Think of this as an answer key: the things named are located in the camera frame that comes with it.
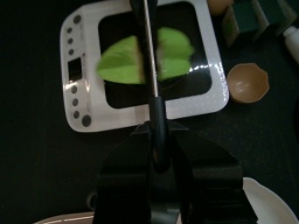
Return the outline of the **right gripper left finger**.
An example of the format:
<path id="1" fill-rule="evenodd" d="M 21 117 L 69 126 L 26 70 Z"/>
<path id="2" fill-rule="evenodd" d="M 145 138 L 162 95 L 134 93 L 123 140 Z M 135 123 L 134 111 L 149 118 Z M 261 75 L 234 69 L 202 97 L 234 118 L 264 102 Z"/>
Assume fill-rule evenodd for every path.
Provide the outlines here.
<path id="1" fill-rule="evenodd" d="M 150 224 L 150 123 L 109 153 L 98 175 L 94 224 Z"/>

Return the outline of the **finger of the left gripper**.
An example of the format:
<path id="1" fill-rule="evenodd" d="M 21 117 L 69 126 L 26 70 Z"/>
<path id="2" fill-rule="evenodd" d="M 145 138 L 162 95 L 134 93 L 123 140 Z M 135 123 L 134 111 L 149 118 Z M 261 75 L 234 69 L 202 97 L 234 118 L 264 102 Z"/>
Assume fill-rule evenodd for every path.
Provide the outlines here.
<path id="1" fill-rule="evenodd" d="M 252 41 L 258 31 L 258 18 L 252 3 L 234 3 L 222 20 L 222 32 L 227 48 Z"/>
<path id="2" fill-rule="evenodd" d="M 257 15 L 256 38 L 280 36 L 299 18 L 299 13 L 288 0 L 252 0 Z"/>

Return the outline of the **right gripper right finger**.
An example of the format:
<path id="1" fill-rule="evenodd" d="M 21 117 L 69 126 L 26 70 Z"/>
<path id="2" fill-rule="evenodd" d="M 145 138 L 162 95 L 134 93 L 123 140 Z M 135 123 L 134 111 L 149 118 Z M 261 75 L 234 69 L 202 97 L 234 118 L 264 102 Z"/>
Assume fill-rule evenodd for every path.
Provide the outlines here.
<path id="1" fill-rule="evenodd" d="M 233 154 L 178 122 L 170 137 L 182 224 L 258 224 Z"/>

